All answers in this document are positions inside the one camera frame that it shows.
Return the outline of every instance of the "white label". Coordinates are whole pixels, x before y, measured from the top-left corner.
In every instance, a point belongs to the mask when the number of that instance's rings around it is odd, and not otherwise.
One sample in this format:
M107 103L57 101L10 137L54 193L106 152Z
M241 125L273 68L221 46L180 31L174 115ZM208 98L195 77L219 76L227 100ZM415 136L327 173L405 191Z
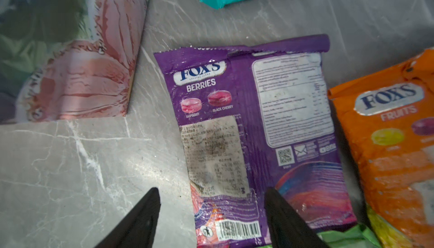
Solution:
M198 82L209 77L219 76L226 70L225 61L215 62L206 66L198 66L173 74L173 80L176 85Z
M428 159L434 164L434 145L422 148L422 151L428 156Z
M290 146L276 149L276 156L279 166L294 164L296 162L294 159L294 153Z
M273 53L276 53L276 52L277 52L277 51L262 51L262 52L255 52L255 53L252 53L252 56L259 57L259 56L265 56L265 55L273 54Z
M434 225L434 180L414 183L411 185L424 199L424 212L427 223Z
M334 132L321 54L271 57L255 61L252 69L270 147Z
M329 144L329 145L327 145L325 147L319 148L319 152L321 154L323 154L323 153L327 153L327 152L329 152L331 150L335 150L335 149L336 149L336 143L331 143L331 144Z
M210 238L214 235L213 230L205 225L200 227L200 231L202 231L202 234L207 238Z
M234 220L216 221L216 232L219 241L244 240L261 237L259 222L240 222Z
M360 115L376 115L415 103L425 97L424 90L413 83L399 83L362 93L355 100L354 110Z
M246 198L250 192L234 116L181 126L188 177L202 197Z

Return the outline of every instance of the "qr code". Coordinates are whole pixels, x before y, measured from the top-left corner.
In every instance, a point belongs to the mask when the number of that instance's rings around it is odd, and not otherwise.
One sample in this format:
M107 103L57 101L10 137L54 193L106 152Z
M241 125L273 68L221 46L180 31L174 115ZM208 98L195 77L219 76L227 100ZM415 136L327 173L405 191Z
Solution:
M277 161L279 162L279 166L293 164L296 162L294 160L294 153L292 152L292 147L290 146L276 149L276 153L277 153Z

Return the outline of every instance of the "gray marble floor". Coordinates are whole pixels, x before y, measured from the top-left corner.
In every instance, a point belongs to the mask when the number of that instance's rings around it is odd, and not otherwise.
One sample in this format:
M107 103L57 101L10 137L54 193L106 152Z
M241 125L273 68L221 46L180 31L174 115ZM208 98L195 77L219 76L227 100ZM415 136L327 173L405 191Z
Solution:
M127 117L0 127L0 247L91 248L153 186L162 201L154 247L195 247L181 137L153 52L318 33L331 39L323 67L333 87L434 46L434 0L247 0L221 10L151 0Z

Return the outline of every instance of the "nutrition label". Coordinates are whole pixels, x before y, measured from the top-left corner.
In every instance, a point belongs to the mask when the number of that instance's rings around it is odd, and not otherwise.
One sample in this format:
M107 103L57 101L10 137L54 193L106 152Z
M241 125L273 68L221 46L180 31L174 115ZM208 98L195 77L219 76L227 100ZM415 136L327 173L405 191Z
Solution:
M270 147L333 133L320 53L262 59L252 69Z
M181 126L188 177L202 197L246 198L250 188L234 116Z

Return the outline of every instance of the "envelope icon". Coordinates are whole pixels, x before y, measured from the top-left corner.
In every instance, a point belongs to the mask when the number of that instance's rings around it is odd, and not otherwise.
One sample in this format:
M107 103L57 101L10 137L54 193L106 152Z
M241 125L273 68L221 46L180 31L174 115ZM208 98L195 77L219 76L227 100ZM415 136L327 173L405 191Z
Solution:
M294 150L296 151L297 157L307 155L307 148L305 144L294 147Z

